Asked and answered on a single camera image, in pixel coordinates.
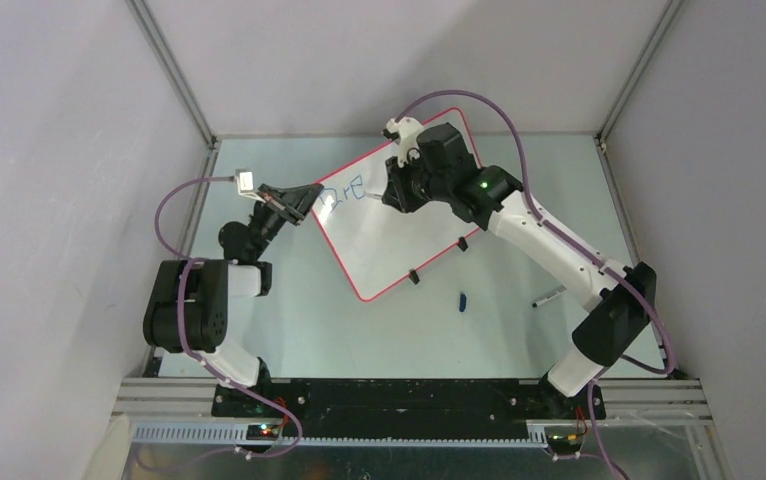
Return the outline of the pink-framed whiteboard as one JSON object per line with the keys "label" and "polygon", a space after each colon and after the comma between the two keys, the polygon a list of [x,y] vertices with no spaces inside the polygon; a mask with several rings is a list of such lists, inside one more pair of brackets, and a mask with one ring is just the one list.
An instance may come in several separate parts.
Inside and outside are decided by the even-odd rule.
{"label": "pink-framed whiteboard", "polygon": [[397,151],[386,141],[324,176],[312,207],[327,245],[363,302],[375,300],[478,231],[445,203],[403,214],[372,198],[375,183],[385,178],[385,161]]}

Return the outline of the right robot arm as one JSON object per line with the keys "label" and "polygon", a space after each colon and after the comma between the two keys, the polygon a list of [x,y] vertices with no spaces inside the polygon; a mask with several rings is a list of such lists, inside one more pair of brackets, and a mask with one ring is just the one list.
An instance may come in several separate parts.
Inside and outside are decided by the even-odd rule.
{"label": "right robot arm", "polygon": [[495,165],[478,165],[453,125],[427,126],[404,117],[389,120],[384,135],[398,153],[385,162],[383,204],[404,214],[430,203],[448,205],[463,222],[518,247],[586,311],[568,352],[548,370],[540,392],[547,414],[569,416],[581,403],[580,391],[614,365],[653,320],[654,271],[595,253],[564,230],[516,177]]}

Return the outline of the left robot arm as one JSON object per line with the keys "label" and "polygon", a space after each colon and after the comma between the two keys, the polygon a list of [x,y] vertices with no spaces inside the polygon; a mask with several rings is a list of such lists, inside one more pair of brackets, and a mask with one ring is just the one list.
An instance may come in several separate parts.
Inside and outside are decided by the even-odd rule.
{"label": "left robot arm", "polygon": [[254,207],[242,223],[230,221],[218,233],[219,259],[176,256],[161,262],[142,322],[146,343],[185,354],[227,385],[240,385],[237,404],[263,416],[275,403],[274,388],[263,382],[265,362],[227,338],[229,300],[269,294],[273,266],[265,250],[285,225],[301,224],[324,187],[291,188],[267,184],[254,190]]}

